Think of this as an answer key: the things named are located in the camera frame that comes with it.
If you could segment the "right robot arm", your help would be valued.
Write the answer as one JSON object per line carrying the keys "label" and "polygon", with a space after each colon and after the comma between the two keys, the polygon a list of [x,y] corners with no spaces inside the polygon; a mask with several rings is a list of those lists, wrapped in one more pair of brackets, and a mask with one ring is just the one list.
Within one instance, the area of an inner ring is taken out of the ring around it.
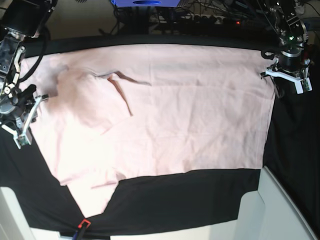
{"label": "right robot arm", "polygon": [[[20,84],[36,71],[43,59],[50,39],[46,22],[55,10],[55,0],[14,0],[1,18],[6,31],[0,41],[0,126],[10,133],[20,149],[31,145],[30,124],[36,121],[37,109],[48,95],[34,95],[37,87],[29,85],[25,90]],[[43,45],[38,59],[28,72],[21,76],[21,62],[25,57],[27,38],[43,35]]]}

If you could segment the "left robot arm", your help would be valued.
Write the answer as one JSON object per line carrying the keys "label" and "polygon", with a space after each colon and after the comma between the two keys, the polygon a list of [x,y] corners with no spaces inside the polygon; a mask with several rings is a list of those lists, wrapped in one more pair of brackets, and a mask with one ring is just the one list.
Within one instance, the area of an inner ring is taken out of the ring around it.
{"label": "left robot arm", "polygon": [[279,46],[260,52],[265,60],[273,60],[273,64],[260,74],[262,78],[270,77],[275,94],[280,99],[284,90],[277,85],[279,80],[288,81],[291,90],[303,94],[312,90],[309,67],[312,60],[308,54],[308,33],[305,24],[296,13],[293,0],[266,0],[264,3],[274,17],[270,25],[275,31]]}

